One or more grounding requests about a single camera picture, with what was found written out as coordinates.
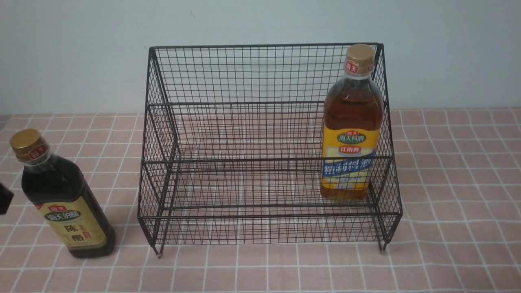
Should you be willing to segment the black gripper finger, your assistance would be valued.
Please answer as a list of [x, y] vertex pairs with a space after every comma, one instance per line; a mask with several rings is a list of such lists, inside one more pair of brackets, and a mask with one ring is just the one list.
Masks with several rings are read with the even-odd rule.
[[14, 194], [4, 184], [0, 183], [0, 215], [5, 215], [8, 212], [13, 197]]

